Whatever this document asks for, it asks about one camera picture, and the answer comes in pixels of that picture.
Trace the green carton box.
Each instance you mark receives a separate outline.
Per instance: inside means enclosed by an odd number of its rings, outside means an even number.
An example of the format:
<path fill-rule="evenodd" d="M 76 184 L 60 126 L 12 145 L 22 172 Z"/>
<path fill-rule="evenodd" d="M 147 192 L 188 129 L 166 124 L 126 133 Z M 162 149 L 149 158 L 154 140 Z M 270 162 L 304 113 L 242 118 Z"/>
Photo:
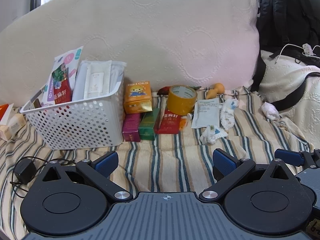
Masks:
<path fill-rule="evenodd" d="M 154 108 L 144 114 L 138 128 L 141 140 L 155 140 L 159 128 L 160 113 L 159 108 Z"/>

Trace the yellow packing tape roll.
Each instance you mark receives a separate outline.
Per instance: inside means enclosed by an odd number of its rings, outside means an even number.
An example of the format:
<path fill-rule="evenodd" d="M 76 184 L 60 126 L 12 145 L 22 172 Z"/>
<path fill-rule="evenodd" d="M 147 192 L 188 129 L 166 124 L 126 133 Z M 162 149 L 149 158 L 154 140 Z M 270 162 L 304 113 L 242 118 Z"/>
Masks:
<path fill-rule="evenodd" d="M 197 92 L 188 86 L 174 85 L 169 89 L 167 109 L 174 114 L 185 116 L 195 106 Z"/>

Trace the crumpled pink white tissue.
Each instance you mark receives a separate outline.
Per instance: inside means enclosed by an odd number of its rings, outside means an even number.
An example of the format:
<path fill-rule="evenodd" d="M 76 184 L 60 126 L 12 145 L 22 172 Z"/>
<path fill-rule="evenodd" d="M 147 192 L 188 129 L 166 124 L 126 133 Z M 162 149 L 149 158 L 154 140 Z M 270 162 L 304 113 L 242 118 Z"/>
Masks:
<path fill-rule="evenodd" d="M 263 114 L 270 119 L 271 121 L 277 121 L 280 119 L 280 114 L 277 111 L 276 107 L 268 102 L 264 102 L 261 106 Z"/>

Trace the crumpled white wrapper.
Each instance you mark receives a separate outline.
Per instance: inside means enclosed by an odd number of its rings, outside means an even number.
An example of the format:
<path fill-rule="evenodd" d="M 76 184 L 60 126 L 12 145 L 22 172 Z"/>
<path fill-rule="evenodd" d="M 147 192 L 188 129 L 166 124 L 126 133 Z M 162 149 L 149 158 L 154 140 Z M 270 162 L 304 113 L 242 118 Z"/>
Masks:
<path fill-rule="evenodd" d="M 207 126 L 202 135 L 200 136 L 200 142 L 203 145 L 213 145 L 219 138 L 225 138 L 228 133 L 218 126 Z"/>

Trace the white perforated plastic basket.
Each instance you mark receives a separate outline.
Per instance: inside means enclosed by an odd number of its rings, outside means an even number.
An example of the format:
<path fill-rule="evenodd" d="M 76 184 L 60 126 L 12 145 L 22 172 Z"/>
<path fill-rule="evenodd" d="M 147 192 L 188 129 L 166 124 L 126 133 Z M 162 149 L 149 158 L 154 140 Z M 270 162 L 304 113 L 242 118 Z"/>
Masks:
<path fill-rule="evenodd" d="M 52 150 L 118 146 L 123 142 L 124 74 L 106 96 L 20 110 Z"/>

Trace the cream quilted cover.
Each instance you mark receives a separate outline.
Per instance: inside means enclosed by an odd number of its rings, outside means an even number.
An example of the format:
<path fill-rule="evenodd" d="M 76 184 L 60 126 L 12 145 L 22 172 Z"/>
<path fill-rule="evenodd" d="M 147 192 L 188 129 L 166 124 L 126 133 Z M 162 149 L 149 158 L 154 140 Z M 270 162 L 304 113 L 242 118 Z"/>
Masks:
<path fill-rule="evenodd" d="M 259 93 L 319 148 L 319 59 L 263 50 L 265 74 Z"/>

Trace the crumpled patterned tissue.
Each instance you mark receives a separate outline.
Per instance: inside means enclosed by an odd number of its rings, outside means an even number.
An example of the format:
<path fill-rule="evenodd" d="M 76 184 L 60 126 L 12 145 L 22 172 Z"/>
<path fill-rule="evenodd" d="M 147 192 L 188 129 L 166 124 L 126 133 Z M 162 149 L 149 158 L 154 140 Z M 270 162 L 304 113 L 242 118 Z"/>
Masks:
<path fill-rule="evenodd" d="M 235 124 L 234 111 L 239 105 L 238 99 L 227 99 L 220 109 L 220 122 L 225 131 L 231 129 Z"/>

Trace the beige small box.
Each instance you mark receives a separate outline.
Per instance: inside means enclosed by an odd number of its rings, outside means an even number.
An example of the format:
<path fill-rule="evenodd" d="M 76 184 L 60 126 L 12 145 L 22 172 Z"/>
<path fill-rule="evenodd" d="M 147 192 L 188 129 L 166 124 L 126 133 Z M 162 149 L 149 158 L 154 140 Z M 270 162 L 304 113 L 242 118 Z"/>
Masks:
<path fill-rule="evenodd" d="M 24 115 L 21 113 L 15 114 L 7 125 L 1 125 L 1 139 L 9 141 L 13 135 L 25 126 L 25 124 Z"/>

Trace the orange white box at edge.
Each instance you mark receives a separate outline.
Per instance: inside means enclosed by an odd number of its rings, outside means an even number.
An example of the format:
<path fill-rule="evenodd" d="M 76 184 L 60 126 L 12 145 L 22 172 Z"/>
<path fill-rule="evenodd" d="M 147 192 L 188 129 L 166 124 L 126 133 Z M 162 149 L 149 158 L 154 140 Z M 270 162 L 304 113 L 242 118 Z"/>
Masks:
<path fill-rule="evenodd" d="M 10 119 L 14 116 L 14 104 L 1 105 L 1 122 L 0 125 L 8 125 Z"/>

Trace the orange gourd toy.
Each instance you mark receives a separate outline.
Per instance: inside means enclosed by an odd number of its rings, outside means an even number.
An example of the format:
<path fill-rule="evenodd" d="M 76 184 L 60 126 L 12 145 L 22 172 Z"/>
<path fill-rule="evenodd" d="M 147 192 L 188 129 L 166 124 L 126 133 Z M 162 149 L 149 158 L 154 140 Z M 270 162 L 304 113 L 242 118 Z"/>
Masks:
<path fill-rule="evenodd" d="M 221 83 L 216 83 L 213 85 L 213 87 L 211 87 L 206 95 L 206 100 L 209 99 L 214 99 L 216 98 L 218 95 L 221 95 L 225 92 L 225 87 L 223 84 Z"/>

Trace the red carton box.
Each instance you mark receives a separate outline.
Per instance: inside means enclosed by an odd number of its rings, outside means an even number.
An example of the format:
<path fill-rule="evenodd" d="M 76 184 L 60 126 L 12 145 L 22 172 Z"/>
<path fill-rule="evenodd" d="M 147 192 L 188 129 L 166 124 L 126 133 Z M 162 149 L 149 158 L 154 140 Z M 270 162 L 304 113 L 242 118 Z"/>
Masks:
<path fill-rule="evenodd" d="M 158 134 L 177 134 L 180 129 L 180 120 L 180 115 L 166 109 L 158 129 Z"/>

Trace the white tissue pack in basket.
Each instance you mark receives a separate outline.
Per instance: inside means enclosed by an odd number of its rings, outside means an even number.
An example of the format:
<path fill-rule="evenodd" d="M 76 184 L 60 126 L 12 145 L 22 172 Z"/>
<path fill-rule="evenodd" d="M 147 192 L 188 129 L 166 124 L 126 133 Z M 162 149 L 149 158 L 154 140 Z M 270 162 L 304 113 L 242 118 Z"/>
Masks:
<path fill-rule="evenodd" d="M 124 75 L 126 62 L 82 61 L 73 89 L 72 101 L 106 96 Z"/>

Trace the white pink leaflet packet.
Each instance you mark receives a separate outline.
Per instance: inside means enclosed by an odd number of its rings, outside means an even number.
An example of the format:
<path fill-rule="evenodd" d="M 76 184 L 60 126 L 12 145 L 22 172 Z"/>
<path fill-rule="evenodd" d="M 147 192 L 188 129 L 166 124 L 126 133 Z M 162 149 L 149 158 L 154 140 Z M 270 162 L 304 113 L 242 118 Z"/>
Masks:
<path fill-rule="evenodd" d="M 80 56 L 82 53 L 83 46 L 80 46 L 79 48 L 70 50 L 66 53 L 63 53 L 54 59 L 54 64 L 52 67 L 52 71 L 50 72 L 50 75 L 48 77 L 48 81 L 46 85 L 43 87 L 43 97 L 42 97 L 42 106 L 50 106 L 54 105 L 54 93 L 53 93 L 53 78 L 52 78 L 52 72 L 56 70 L 56 68 L 64 63 L 67 67 L 68 72 L 68 79 L 69 79 L 69 85 L 71 87 L 71 94 L 73 93 L 73 89 L 75 86 L 75 78 L 78 71 L 78 64 L 80 60 Z"/>

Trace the black backpack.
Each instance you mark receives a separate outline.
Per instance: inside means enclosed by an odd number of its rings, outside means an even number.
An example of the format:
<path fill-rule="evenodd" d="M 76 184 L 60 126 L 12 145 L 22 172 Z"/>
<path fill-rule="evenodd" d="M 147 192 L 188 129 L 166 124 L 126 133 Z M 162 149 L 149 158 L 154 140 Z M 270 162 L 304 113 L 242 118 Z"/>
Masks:
<path fill-rule="evenodd" d="M 259 0 L 260 50 L 319 59 L 319 19 L 310 0 Z"/>

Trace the large cream quilted pillow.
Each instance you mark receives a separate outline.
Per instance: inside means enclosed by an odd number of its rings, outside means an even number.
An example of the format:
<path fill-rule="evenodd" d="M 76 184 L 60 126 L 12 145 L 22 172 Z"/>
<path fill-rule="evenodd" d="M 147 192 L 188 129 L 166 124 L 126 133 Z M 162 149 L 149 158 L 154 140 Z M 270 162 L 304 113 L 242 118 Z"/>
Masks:
<path fill-rule="evenodd" d="M 129 82 L 225 89 L 251 81 L 259 51 L 257 0 L 52 0 L 1 32 L 1 103 L 24 105 L 54 58 L 127 63 Z"/>

